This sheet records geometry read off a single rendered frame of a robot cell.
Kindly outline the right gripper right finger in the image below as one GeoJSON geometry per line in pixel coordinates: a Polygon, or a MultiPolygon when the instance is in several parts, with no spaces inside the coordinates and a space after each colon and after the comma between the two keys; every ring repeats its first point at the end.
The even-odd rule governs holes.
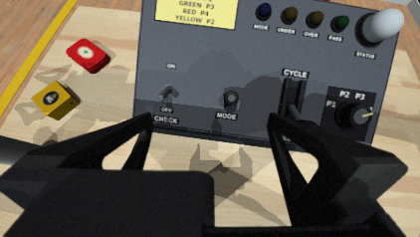
{"type": "Polygon", "coordinates": [[[377,200],[408,171],[392,152],[275,113],[267,131],[292,226],[313,225],[336,201],[377,200]],[[309,184],[282,134],[317,160],[309,184]]]}

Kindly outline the red mint tin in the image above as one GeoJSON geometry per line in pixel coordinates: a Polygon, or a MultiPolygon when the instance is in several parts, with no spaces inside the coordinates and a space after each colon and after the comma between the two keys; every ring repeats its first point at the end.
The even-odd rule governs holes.
{"type": "Polygon", "coordinates": [[[109,63],[109,57],[105,51],[90,42],[81,39],[66,51],[67,55],[91,74],[97,73],[109,63]]]}

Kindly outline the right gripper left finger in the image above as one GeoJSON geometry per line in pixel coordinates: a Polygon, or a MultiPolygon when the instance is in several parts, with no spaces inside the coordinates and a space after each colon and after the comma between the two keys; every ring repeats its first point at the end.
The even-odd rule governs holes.
{"type": "Polygon", "coordinates": [[[28,151],[13,165],[103,169],[104,158],[138,134],[121,169],[143,169],[153,132],[151,113],[28,151]]]}

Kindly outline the dark grey bottle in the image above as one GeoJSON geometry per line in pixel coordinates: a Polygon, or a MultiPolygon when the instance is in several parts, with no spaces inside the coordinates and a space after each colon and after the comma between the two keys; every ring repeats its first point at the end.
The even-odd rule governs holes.
{"type": "Polygon", "coordinates": [[[13,165],[26,152],[40,147],[43,146],[0,135],[0,164],[13,165]]]}

